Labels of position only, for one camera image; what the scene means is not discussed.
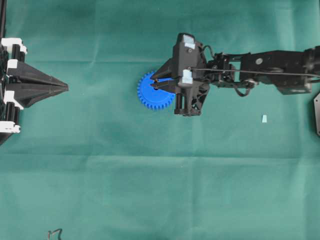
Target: white bracket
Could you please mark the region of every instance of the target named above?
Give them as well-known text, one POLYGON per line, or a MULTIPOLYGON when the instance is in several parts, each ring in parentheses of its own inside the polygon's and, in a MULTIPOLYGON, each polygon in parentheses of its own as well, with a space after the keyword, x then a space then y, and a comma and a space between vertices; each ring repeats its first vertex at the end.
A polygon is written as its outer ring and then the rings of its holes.
POLYGON ((192 84, 193 78, 192 78, 192 72, 188 69, 183 70, 183 76, 182 76, 182 81, 183 84, 192 84))
POLYGON ((184 42, 184 46, 190 49, 195 50, 196 49, 196 44, 195 44, 195 39, 192 36, 183 35, 183 42, 184 42))
POLYGON ((23 109, 24 109, 24 107, 21 106, 21 104, 18 103, 18 102, 15 100, 15 91, 7 91, 7 90, 5 90, 5 91, 4 91, 3 101, 4 101, 5 104, 7 104, 7 102, 12 102, 12 103, 14 103, 14 106, 15 106, 15 107, 19 107, 20 110, 23 110, 23 109))
POLYGON ((20 52, 23 52, 25 54, 28 54, 27 47, 23 45, 22 39, 17 37, 8 37, 8 38, 2 38, 1 39, 2 46, 6 47, 6 51, 8 53, 12 53, 12 46, 13 44, 20 45, 20 52))
POLYGON ((20 126, 13 121, 0 121, 0 133, 19 134, 20 126))

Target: metal rod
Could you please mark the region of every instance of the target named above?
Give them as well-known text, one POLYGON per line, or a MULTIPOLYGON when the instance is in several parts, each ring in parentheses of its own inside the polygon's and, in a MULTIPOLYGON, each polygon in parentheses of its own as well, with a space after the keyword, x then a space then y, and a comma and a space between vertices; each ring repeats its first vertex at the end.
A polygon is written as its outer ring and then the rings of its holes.
POLYGON ((6 33, 7 0, 0 0, 0 7, 0 38, 4 38, 6 33))

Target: gear teeth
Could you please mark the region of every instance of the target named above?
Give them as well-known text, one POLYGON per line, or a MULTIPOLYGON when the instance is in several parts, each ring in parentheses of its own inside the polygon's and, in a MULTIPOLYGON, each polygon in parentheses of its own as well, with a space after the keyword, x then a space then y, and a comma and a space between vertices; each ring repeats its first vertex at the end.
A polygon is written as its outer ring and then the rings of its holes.
POLYGON ((152 111, 159 111, 169 107, 176 95, 169 92, 167 93, 167 95, 165 95, 163 94, 163 91, 159 91, 158 93, 161 93, 161 94, 157 95, 157 91, 154 91, 153 88, 150 86, 150 81, 151 81, 150 77, 154 73, 155 73, 154 71, 146 73, 138 81, 136 91, 137 91, 137 96, 140 102, 146 108, 151 109, 152 111))

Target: black wire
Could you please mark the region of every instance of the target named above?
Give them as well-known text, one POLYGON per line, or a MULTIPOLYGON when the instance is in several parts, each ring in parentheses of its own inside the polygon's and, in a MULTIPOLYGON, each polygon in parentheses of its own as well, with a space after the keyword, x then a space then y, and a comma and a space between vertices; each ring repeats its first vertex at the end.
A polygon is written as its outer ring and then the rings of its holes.
POLYGON ((320 75, 309 74, 309 73, 247 71, 247 70, 239 70, 239 69, 212 69, 212 68, 191 68, 191 70, 212 71, 212 72, 239 72, 239 73, 247 73, 247 74, 265 74, 265 75, 305 76, 305 77, 319 78, 317 80, 312 80, 311 83, 320 83, 320 75))
POLYGON ((48 231, 48 240, 50 240, 50 236, 51 235, 54 235, 54 234, 56 234, 57 232, 59 232, 58 233, 58 240, 61 240, 61 234, 62 234, 62 228, 58 228, 58 229, 56 229, 56 230, 54 230, 54 231, 48 231))
POLYGON ((204 52, 206 50, 206 48, 208 48, 210 50, 210 55, 213 59, 215 59, 215 55, 214 55, 214 51, 212 50, 211 46, 210 45, 205 45, 203 48, 202 48, 202 52, 204 52))
POLYGON ((249 95, 251 88, 246 88, 245 93, 240 92, 237 87, 234 90, 240 97, 246 97, 249 95))

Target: black pointed part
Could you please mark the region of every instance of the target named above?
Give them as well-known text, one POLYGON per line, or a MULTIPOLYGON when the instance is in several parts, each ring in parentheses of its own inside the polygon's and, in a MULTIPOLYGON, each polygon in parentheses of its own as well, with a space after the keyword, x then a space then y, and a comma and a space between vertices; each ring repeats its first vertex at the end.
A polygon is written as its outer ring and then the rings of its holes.
POLYGON ((158 71, 156 71, 152 76, 152 80, 156 79, 166 79, 166 78, 171 78, 171 63, 172 60, 171 58, 165 62, 165 64, 162 65, 162 67, 159 68, 158 71))
POLYGON ((6 85, 6 90, 14 91, 14 99, 24 108, 28 108, 43 99, 68 91, 68 85, 10 83, 6 85))
POLYGON ((17 68, 8 68, 6 74, 19 77, 22 83, 68 87, 64 82, 53 76, 49 76, 22 61, 17 62, 17 68))

